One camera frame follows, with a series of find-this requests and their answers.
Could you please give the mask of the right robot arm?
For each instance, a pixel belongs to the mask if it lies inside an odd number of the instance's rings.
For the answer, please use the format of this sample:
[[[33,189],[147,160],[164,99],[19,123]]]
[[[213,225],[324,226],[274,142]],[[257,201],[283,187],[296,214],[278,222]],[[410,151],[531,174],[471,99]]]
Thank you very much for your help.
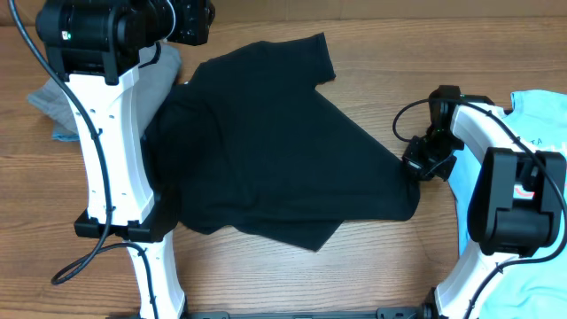
[[[450,275],[407,318],[473,318],[508,268],[551,261],[566,246],[566,160],[521,139],[486,96],[441,85],[425,100],[431,124],[402,156],[417,181],[447,180],[469,148],[481,165],[467,213],[470,239]]]

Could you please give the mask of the black t-shirt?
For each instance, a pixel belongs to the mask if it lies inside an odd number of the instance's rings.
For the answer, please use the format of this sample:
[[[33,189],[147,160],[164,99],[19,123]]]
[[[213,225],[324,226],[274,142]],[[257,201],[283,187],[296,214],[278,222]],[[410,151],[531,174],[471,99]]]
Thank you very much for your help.
[[[334,80],[324,34],[257,42],[199,65],[145,131],[180,222],[319,250],[346,220],[410,219],[418,183],[317,90]]]

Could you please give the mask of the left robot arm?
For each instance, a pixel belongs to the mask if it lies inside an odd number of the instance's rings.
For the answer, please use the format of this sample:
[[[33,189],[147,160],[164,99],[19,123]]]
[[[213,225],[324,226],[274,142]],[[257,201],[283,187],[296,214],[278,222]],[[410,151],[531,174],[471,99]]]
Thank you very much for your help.
[[[151,184],[141,137],[155,113],[140,115],[135,94],[146,68],[139,52],[162,41],[201,45],[214,20],[207,0],[47,2],[36,17],[47,63],[70,102],[86,168],[89,202],[77,218],[79,237],[105,250],[120,238],[134,265],[142,318],[184,318],[187,300],[173,249],[177,203]]]

